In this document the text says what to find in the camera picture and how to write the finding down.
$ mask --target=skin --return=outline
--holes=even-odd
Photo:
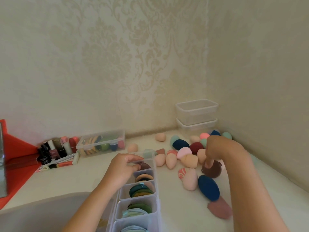
[[[205,167],[222,159],[230,182],[235,232],[288,232],[249,153],[223,136],[207,139]]]
[[[88,196],[62,232],[95,232],[112,198],[140,165],[127,163],[143,160],[133,154],[117,154],[102,181]],[[223,160],[230,181],[235,232],[288,232],[279,212],[258,175],[249,153],[237,142],[223,136],[207,139],[206,163]]]

